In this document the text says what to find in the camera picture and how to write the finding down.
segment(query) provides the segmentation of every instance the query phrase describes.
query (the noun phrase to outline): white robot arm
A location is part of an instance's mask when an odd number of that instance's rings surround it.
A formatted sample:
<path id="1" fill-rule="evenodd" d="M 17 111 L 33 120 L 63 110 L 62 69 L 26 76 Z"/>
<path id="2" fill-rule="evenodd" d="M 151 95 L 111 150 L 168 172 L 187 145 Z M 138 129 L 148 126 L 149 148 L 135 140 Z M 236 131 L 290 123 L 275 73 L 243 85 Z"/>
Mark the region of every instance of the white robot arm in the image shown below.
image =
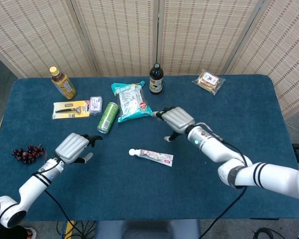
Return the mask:
<path id="1" fill-rule="evenodd" d="M 94 147 L 100 136 L 78 135 L 71 133 L 56 148 L 55 158 L 49 159 L 39 170 L 19 188 L 20 203 L 9 196 L 0 197 L 0 223 L 6 228 L 18 225 L 26 216 L 32 203 L 63 172 L 65 164 L 86 163 L 92 153 L 80 158 L 79 155 L 88 146 Z"/>
<path id="2" fill-rule="evenodd" d="M 218 175 L 223 183 L 234 188 L 258 186 L 290 197 L 299 198 L 299 170 L 283 166 L 255 163 L 246 156 L 227 148 L 222 138 L 213 137 L 194 118 L 180 107 L 166 108 L 154 112 L 154 117 L 164 120 L 173 130 L 171 136 L 164 139 L 173 141 L 177 136 L 186 134 L 187 139 L 198 147 L 214 162 L 224 162 L 218 168 Z"/>

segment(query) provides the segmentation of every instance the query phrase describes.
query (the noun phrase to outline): table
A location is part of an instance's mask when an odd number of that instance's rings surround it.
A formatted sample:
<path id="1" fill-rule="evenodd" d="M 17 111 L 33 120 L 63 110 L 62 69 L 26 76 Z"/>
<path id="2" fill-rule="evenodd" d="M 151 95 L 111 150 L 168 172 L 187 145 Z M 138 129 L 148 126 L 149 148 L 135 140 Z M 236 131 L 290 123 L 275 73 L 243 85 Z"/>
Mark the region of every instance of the table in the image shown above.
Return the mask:
<path id="1" fill-rule="evenodd" d="M 148 77 L 72 78 L 74 100 L 102 96 L 103 107 L 116 99 L 113 82 L 146 81 L 144 94 L 153 111 L 180 106 L 196 122 L 206 122 L 218 135 L 237 146 L 254 163 L 268 162 L 297 168 L 273 84 L 263 75 L 228 75 L 213 96 L 191 83 L 196 76 L 166 76 L 164 90 L 152 95 Z M 101 115 L 84 119 L 52 120 L 53 102 L 66 101 L 47 78 L 20 79 L 11 89 L 0 129 L 0 196 L 19 200 L 18 189 L 43 163 L 24 165 L 11 156 L 15 148 L 42 143 L 50 157 L 71 133 L 100 134 Z M 186 137 L 167 143 L 172 133 L 165 123 L 145 117 L 115 123 L 103 134 L 88 164 L 67 165 L 48 191 L 73 220 L 161 220 L 217 217 L 240 193 L 217 175 L 221 165 L 209 160 Z M 131 157 L 130 148 L 174 155 L 173 166 Z M 257 187 L 224 218 L 299 217 L 297 199 Z M 64 220 L 57 205 L 41 195 L 26 220 Z"/>

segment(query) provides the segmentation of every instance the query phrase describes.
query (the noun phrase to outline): toothpaste tube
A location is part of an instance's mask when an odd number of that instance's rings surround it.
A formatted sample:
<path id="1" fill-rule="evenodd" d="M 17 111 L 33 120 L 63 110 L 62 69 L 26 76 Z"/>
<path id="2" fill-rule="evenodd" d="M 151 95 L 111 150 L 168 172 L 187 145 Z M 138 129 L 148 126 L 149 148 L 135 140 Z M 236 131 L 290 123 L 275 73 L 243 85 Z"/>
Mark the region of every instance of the toothpaste tube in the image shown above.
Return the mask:
<path id="1" fill-rule="evenodd" d="M 173 164 L 173 155 L 171 154 L 166 154 L 166 153 L 157 153 L 145 149 L 133 149 L 131 148 L 129 150 L 130 156 L 138 156 L 141 158 L 147 158 L 149 160 L 155 161 L 157 163 L 162 163 L 165 164 L 169 167 Z"/>

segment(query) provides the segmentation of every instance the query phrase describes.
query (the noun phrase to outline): beige screen panel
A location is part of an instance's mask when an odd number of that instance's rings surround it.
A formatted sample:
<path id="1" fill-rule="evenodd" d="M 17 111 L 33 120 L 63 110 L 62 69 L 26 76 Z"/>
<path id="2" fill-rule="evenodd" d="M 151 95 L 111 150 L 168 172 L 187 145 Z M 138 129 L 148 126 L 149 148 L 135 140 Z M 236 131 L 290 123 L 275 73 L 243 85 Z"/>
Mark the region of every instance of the beige screen panel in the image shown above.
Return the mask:
<path id="1" fill-rule="evenodd" d="M 282 113 L 299 107 L 299 0 L 272 0 L 230 71 L 268 75 Z"/>
<path id="2" fill-rule="evenodd" d="M 76 3 L 102 76 L 149 74 L 153 64 L 154 1 Z"/>
<path id="3" fill-rule="evenodd" d="M 0 58 L 19 77 L 96 74 L 63 0 L 0 0 Z"/>
<path id="4" fill-rule="evenodd" d="M 161 63 L 167 75 L 219 74 L 257 0 L 165 0 Z"/>

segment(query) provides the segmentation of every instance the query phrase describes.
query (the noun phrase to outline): grape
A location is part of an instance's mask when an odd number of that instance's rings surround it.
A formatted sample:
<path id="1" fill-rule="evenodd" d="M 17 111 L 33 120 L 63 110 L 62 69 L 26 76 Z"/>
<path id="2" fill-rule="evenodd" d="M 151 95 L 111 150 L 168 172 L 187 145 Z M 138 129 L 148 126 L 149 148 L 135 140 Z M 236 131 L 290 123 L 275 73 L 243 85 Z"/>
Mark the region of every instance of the grape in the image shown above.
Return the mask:
<path id="1" fill-rule="evenodd" d="M 23 150 L 22 148 L 15 149 L 12 152 L 12 156 L 14 156 L 17 161 L 22 161 L 25 164 L 32 164 L 35 162 L 36 158 L 45 154 L 44 148 L 41 146 L 41 144 L 39 144 L 39 146 L 30 145 L 27 151 Z"/>

